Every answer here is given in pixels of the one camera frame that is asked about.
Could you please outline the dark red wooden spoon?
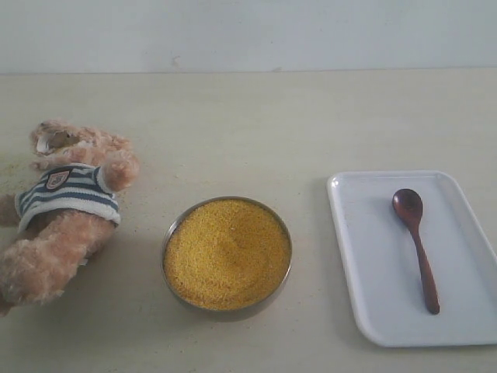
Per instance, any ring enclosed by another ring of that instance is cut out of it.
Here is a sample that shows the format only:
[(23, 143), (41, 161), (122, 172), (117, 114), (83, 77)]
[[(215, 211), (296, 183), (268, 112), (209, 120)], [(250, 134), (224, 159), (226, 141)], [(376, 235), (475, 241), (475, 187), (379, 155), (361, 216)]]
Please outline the dark red wooden spoon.
[(440, 302), (436, 282), (419, 234), (424, 208), (422, 198), (414, 190), (403, 188), (394, 193), (392, 207), (408, 229), (415, 245), (425, 307), (430, 314), (438, 315)]

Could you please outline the metal bowl of yellow millet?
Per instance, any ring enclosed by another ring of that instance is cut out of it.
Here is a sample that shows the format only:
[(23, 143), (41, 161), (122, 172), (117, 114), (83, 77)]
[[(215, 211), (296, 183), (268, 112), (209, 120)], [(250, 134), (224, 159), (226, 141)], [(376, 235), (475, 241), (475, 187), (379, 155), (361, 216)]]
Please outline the metal bowl of yellow millet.
[(186, 308), (220, 320), (246, 319), (284, 289), (292, 240), (284, 220), (265, 204), (214, 197), (169, 226), (160, 264), (165, 286)]

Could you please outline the tan teddy bear striped sweater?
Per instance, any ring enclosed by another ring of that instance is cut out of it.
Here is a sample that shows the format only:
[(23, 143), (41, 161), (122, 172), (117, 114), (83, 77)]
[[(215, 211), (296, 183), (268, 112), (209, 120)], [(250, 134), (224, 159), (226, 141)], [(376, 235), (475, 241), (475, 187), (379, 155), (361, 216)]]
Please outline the tan teddy bear striped sweater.
[(39, 179), (1, 196), (1, 225), (16, 238), (1, 251), (1, 314), (60, 297), (120, 224), (117, 193), (139, 173), (131, 141), (45, 120), (30, 133)]

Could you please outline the white rectangular plastic tray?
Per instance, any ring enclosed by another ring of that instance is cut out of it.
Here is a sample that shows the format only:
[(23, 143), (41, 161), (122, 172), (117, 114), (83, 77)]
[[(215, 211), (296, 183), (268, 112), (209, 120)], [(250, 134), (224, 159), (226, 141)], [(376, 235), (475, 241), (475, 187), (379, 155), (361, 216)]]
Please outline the white rectangular plastic tray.
[[(327, 191), (353, 315), (382, 347), (493, 345), (496, 254), (457, 181), (437, 170), (343, 172)], [(419, 227), (440, 312), (423, 300), (415, 245), (395, 214), (397, 190), (423, 202)]]

